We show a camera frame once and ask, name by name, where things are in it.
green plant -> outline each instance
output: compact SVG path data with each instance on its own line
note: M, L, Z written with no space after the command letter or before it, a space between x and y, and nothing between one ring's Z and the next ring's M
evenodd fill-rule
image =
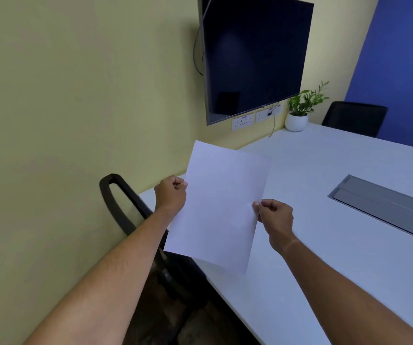
M313 107L320 103L323 103L324 100L329 99L325 97L322 92L323 88L329 84L328 82L321 82L321 86L318 86L318 91L302 91L297 96L290 98L288 100L288 107L290 109L290 114L294 116L307 116L309 113L313 113Z

wall-mounted tv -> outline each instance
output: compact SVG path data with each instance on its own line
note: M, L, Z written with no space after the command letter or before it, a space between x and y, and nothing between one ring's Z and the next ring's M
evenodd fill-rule
M209 0L199 0L200 19ZM314 5L212 0L202 27L207 124L300 92Z

yellow wall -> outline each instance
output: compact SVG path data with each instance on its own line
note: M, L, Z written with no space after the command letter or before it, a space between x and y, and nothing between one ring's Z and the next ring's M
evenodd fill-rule
M305 1L303 88L330 80L342 100L377 0ZM142 191L183 173L195 139L238 148L271 131L206 127L197 25L197 0L0 0L0 344L19 344L122 239L102 176Z

potted plant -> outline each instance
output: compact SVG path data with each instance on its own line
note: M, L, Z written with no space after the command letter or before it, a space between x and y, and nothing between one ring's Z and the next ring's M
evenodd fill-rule
M321 86L318 86L318 91L302 91L297 96L288 100L290 112L285 120L286 128L292 132L300 132L307 126L307 122L309 121L308 114L314 112L313 107L329 99L329 97L325 97L325 95L321 93L327 84L329 84L329 81L325 83L322 81Z

tabletop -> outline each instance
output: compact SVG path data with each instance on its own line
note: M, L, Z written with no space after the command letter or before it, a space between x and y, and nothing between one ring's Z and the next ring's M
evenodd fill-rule
M264 198L293 207L296 236L413 326L413 236L328 197L348 174L413 197L413 147L309 124L241 150L272 157ZM246 275L195 262L262 344L329 344L261 223Z

